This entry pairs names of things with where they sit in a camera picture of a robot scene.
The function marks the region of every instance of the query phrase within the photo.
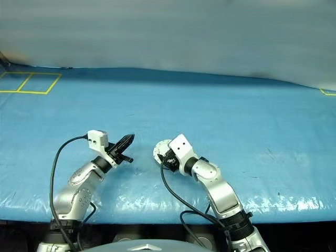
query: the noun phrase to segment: white backdrop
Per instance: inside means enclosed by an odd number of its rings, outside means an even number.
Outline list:
[[[35,66],[207,72],[336,90],[336,1],[1,0],[0,51]]]

